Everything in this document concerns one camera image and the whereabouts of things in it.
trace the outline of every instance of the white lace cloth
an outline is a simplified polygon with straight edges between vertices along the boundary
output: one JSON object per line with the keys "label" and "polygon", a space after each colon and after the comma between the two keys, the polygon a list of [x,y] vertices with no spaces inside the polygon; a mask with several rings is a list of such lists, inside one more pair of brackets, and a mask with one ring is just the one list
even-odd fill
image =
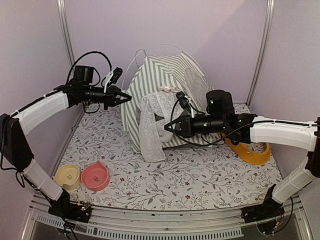
{"label": "white lace cloth", "polygon": [[[164,126],[170,122],[171,112],[176,102],[174,92],[154,92],[142,97],[140,101],[139,139],[141,154],[149,163],[164,161],[166,155],[162,142],[169,142],[173,133],[166,131]],[[173,120],[179,117],[183,109],[176,105]],[[156,121],[155,115],[164,119]]]}

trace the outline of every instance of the black cable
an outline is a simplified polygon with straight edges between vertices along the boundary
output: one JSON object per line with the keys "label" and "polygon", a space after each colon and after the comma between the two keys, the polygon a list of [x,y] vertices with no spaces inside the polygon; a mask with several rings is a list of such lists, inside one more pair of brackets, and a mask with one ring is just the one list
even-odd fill
{"label": "black cable", "polygon": [[95,113],[97,113],[97,112],[99,111],[99,109],[100,109],[100,103],[97,102],[97,104],[98,104],[97,110],[95,110],[95,111],[86,111],[85,103],[82,102],[82,106],[83,106],[83,111],[84,111],[84,113],[85,113],[85,114],[95,114]]}
{"label": "black cable", "polygon": [[57,211],[55,205],[52,204],[52,202],[51,202],[52,200],[51,200],[47,195],[45,195],[41,190],[39,190],[39,192],[44,196],[44,198],[49,202],[50,206],[53,207],[53,209],[55,210],[55,212],[56,212],[56,213],[59,215],[59,217],[63,220],[64,225],[65,225],[65,226],[64,226],[64,231],[66,231],[66,226],[67,226],[67,227],[71,230],[72,235],[74,236],[74,239],[78,240],[77,235],[75,234],[73,228],[69,225],[68,221],[67,221],[63,216],[61,216],[61,214]]}
{"label": "black cable", "polygon": [[105,77],[102,79],[102,81],[101,81],[101,87],[103,87],[103,88],[105,87],[105,86],[104,86],[104,81],[106,80],[106,78],[107,78],[107,76],[105,76]]}
{"label": "black cable", "polygon": [[[205,140],[204,135],[205,135],[205,134],[201,134],[201,139],[202,139],[204,142],[206,142],[207,144],[211,144],[211,142]],[[222,145],[224,145],[225,143],[226,143],[226,140],[223,139],[223,143],[221,143],[221,144],[214,144],[214,145],[215,145],[215,146],[222,146]]]}
{"label": "black cable", "polygon": [[[20,175],[20,180],[18,178],[18,175],[20,174],[20,172],[18,171],[18,169],[16,169],[15,167],[7,167],[4,168],[3,167],[3,159],[4,159],[4,149],[5,149],[5,137],[6,137],[6,132],[7,132],[7,128],[8,128],[8,122],[9,122],[9,118],[4,122],[4,126],[3,126],[3,133],[2,133],[2,141],[1,141],[1,157],[0,157],[0,169],[3,171],[8,171],[8,170],[15,170],[15,179],[16,181],[19,183],[19,185],[22,188],[25,188],[25,181],[26,180],[34,189],[36,188],[36,186],[30,182],[24,175]],[[70,227],[70,225],[67,223],[67,221],[59,214],[59,212],[56,210],[55,206],[52,205],[51,203],[51,199],[48,198],[42,191],[40,191],[40,193],[45,197],[45,199],[49,202],[49,204],[54,208],[54,210],[58,213],[59,217],[64,221],[64,223],[70,228],[74,238],[76,240],[78,240],[76,234],[74,233],[73,229]]]}
{"label": "black cable", "polygon": [[[188,143],[188,144],[192,144],[194,146],[198,146],[198,147],[208,147],[208,146],[212,146],[212,145],[215,145],[216,143],[226,139],[227,137],[229,137],[230,135],[238,132],[239,130],[243,129],[243,128],[246,128],[246,127],[250,127],[250,126],[253,126],[254,124],[262,124],[262,123],[280,123],[280,124],[291,124],[291,125],[298,125],[298,126],[304,126],[304,127],[308,127],[310,126],[309,124],[307,123],[300,123],[300,122],[291,122],[291,121],[282,121],[282,120],[261,120],[261,121],[253,121],[251,123],[248,123],[246,125],[243,125],[231,132],[229,132],[228,134],[226,134],[224,137],[221,137],[220,139],[214,141],[214,142],[211,142],[211,143],[208,143],[208,144],[198,144],[198,143],[195,143],[195,142],[191,142],[191,141],[188,141],[188,140],[185,140],[183,137],[179,136],[175,130],[174,130],[174,127],[173,127],[173,116],[174,116],[174,111],[175,111],[175,108],[178,104],[179,100],[177,100],[175,102],[175,104],[173,105],[173,108],[172,108],[172,111],[171,111],[171,116],[170,116],[170,126],[171,126],[171,130],[172,130],[172,133],[180,140]],[[311,125],[312,127],[320,127],[320,125],[318,124],[312,124]]]}
{"label": "black cable", "polygon": [[292,199],[292,196],[290,197],[290,200],[291,200],[291,212],[290,212],[290,216],[288,218],[288,221],[286,221],[285,225],[283,225],[283,227],[279,230],[276,230],[275,232],[273,233],[269,233],[269,234],[264,234],[264,235],[273,235],[273,234],[276,234],[276,233],[279,233],[281,232],[283,229],[285,229],[285,227],[288,225],[288,223],[290,222],[291,220],[291,217],[293,215],[293,212],[294,212],[294,200]]}
{"label": "black cable", "polygon": [[192,106],[192,104],[189,102],[190,107],[195,110],[197,113],[199,113],[200,115],[206,115],[203,111],[199,111],[198,109],[196,109],[194,106]]}
{"label": "black cable", "polygon": [[72,70],[73,70],[74,67],[77,65],[77,63],[78,63],[82,58],[84,58],[85,56],[90,55],[90,54],[100,54],[100,55],[102,55],[102,56],[106,59],[106,61],[108,62],[108,64],[109,64],[110,72],[112,71],[111,62],[110,62],[109,58],[108,58],[103,52],[101,52],[101,51],[88,51],[88,52],[86,52],[85,54],[81,55],[81,56],[72,64],[72,66],[71,66],[71,68],[70,68],[70,70],[69,70],[68,76],[67,76],[67,78],[66,78],[65,85],[68,85],[69,80],[70,80],[70,76],[71,76],[71,73],[72,73]]}
{"label": "black cable", "polygon": [[188,111],[188,113],[190,113],[190,114],[191,114],[191,110],[190,110],[190,108],[189,108],[189,107],[186,107],[186,108],[185,108],[185,110],[187,110],[187,111]]}
{"label": "black cable", "polygon": [[68,240],[71,240],[71,238],[68,236],[67,234],[67,229],[66,229],[66,225],[63,224],[63,228],[64,228],[64,236],[68,239]]}
{"label": "black cable", "polygon": [[98,70],[95,67],[93,67],[93,70],[95,70],[96,74],[98,74],[98,77],[99,77],[99,81],[95,85],[92,85],[93,87],[95,87],[101,82],[101,76],[100,76],[100,73],[98,72]]}
{"label": "black cable", "polygon": [[12,115],[10,115],[10,117],[13,118],[13,117],[16,116],[18,113],[26,110],[27,108],[31,107],[32,105],[36,104],[37,102],[41,101],[42,99],[45,99],[45,98],[47,98],[47,97],[50,97],[51,95],[56,94],[56,93],[58,93],[58,92],[60,92],[60,90],[55,90],[55,91],[49,92],[49,93],[46,94],[45,96],[42,96],[42,97],[37,98],[36,100],[34,100],[34,101],[30,102],[29,104],[25,105],[24,107],[20,108],[17,112],[14,112]]}

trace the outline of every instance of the pet bowl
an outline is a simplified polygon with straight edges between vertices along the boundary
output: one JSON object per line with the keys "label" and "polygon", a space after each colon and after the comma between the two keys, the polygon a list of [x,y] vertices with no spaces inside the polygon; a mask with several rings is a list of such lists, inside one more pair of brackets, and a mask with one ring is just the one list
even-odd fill
{"label": "pet bowl", "polygon": [[80,185],[80,170],[74,164],[65,164],[58,169],[53,179],[62,188],[71,191]]}
{"label": "pet bowl", "polygon": [[105,189],[110,182],[108,169],[98,160],[96,163],[84,169],[81,174],[81,182],[92,191],[101,191]]}

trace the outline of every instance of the mesh panel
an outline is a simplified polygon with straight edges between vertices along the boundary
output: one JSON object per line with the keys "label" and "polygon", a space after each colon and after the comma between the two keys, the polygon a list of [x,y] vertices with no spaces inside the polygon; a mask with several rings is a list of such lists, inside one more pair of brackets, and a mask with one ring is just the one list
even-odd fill
{"label": "mesh panel", "polygon": [[209,92],[208,85],[194,70],[190,68],[187,68],[184,71],[184,79],[195,103],[200,108],[199,110],[206,112],[206,93]]}

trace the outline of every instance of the white wall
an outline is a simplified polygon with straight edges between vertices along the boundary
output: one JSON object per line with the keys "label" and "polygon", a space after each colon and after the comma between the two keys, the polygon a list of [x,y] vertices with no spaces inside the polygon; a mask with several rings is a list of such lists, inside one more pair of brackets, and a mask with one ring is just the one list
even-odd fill
{"label": "white wall", "polygon": [[[56,1],[1,1],[0,114],[10,114],[63,84],[69,67]],[[80,110],[61,112],[28,136],[46,171],[52,170]],[[1,240],[21,238],[32,195],[32,189],[18,185],[14,171],[0,171]]]}
{"label": "white wall", "polygon": [[[275,1],[262,72],[251,110],[266,117],[315,121],[320,117],[320,1]],[[273,146],[282,175],[295,169],[306,152]],[[314,239],[320,239],[320,182],[300,197]]]}
{"label": "white wall", "polygon": [[[235,102],[246,101],[261,43],[266,0],[68,0],[65,6],[76,57],[100,50],[115,67],[126,69],[137,49],[172,44],[199,62],[211,86],[232,92]],[[179,53],[166,49],[156,47],[154,51]],[[105,74],[104,62],[94,59]],[[136,70],[133,65],[125,87]]]}

